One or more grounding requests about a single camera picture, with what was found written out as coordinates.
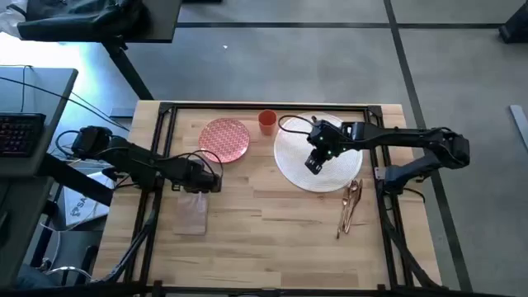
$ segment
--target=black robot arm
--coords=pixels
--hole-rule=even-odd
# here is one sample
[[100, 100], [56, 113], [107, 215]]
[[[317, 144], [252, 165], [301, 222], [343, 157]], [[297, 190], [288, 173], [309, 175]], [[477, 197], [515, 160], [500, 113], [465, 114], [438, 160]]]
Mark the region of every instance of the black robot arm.
[[313, 174], [318, 174], [326, 161], [350, 149], [373, 149], [380, 145], [431, 151], [409, 164], [385, 169], [384, 190], [395, 194], [401, 194], [405, 184], [414, 177], [427, 178], [441, 167], [457, 169], [469, 165], [469, 141], [447, 128], [385, 129], [365, 122], [343, 122], [336, 127], [315, 117], [312, 121], [307, 140], [314, 149], [305, 165]]
[[88, 126], [80, 129], [72, 145], [73, 154], [81, 159], [108, 162], [113, 168], [103, 170], [115, 180], [117, 172], [130, 174], [142, 189], [152, 191], [157, 176], [167, 178], [174, 186], [183, 186], [190, 193], [220, 192], [222, 179], [207, 172], [203, 162], [190, 160], [190, 153], [164, 158], [145, 148], [128, 142], [104, 127]]

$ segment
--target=pink plate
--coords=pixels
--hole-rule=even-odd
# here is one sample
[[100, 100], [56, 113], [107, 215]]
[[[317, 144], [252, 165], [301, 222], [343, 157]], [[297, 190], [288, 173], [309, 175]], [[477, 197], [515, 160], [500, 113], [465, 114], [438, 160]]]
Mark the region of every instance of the pink plate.
[[[249, 146], [249, 131], [239, 120], [217, 119], [211, 121], [201, 131], [198, 139], [200, 149], [216, 153], [222, 163], [232, 162], [242, 157]], [[210, 153], [204, 155], [213, 162], [218, 162]]]

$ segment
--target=plastic cup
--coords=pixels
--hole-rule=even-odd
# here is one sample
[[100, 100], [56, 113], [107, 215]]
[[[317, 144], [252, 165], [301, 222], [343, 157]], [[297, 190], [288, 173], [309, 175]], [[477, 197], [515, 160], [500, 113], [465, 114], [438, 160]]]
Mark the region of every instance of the plastic cup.
[[271, 110], [264, 110], [258, 114], [258, 124], [264, 135], [272, 135], [277, 124], [277, 114]]

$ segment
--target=wooden tabletop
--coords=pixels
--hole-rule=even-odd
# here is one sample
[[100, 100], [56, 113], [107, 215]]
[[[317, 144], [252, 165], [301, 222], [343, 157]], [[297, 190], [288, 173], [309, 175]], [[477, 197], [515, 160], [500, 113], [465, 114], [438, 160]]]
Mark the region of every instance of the wooden tabletop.
[[[158, 105], [159, 101], [139, 102], [129, 141], [150, 148]], [[382, 110], [385, 126], [405, 127], [400, 105], [382, 105]], [[300, 106], [298, 111], [277, 114], [302, 112]], [[240, 160], [224, 165], [222, 191], [208, 195], [205, 236], [172, 232], [177, 198], [186, 194], [172, 192], [166, 185], [148, 282], [162, 280], [164, 286], [292, 289], [375, 289], [378, 284], [387, 285], [368, 152], [363, 152], [363, 164], [356, 177], [363, 179], [364, 189], [351, 232], [336, 240], [342, 190], [312, 193], [286, 180], [273, 157], [274, 137], [260, 133], [257, 113], [178, 111], [171, 155], [198, 149], [198, 136], [204, 126], [223, 117], [242, 121], [250, 131], [251, 143]], [[328, 113], [346, 121], [363, 121], [361, 113]], [[410, 148], [390, 148], [390, 153], [394, 164], [413, 160]], [[214, 164], [213, 169], [219, 171], [219, 166]], [[408, 247], [429, 276], [440, 283], [422, 198], [404, 192], [399, 200]], [[139, 190], [124, 188], [116, 192], [94, 268], [95, 278], [109, 273], [129, 246], [138, 204]], [[139, 278], [142, 259], [140, 252], [135, 279]], [[395, 260], [403, 283], [399, 257]]]

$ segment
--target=concrete floor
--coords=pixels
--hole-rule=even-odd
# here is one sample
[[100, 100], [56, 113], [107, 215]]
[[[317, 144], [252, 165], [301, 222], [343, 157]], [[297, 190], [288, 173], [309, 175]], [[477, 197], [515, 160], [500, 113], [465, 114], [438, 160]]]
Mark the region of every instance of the concrete floor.
[[[523, 2], [392, 0], [397, 21], [407, 23], [500, 23]], [[185, 22], [387, 22], [383, 0], [224, 0], [185, 6], [180, 16]], [[527, 295], [528, 200], [521, 191], [528, 153], [507, 107], [528, 111], [528, 45], [504, 45], [494, 29], [401, 29], [400, 35], [427, 126], [449, 126], [472, 145], [471, 165], [441, 170], [441, 177], [473, 287]], [[74, 91], [105, 112], [137, 102], [99, 44], [21, 42], [0, 34], [0, 45], [0, 64], [76, 68]], [[398, 103], [415, 125], [390, 29], [180, 28], [170, 45], [130, 45], [127, 54], [160, 100]], [[60, 129], [85, 125], [77, 112], [68, 106]], [[426, 197], [442, 280], [457, 288], [429, 186]]]

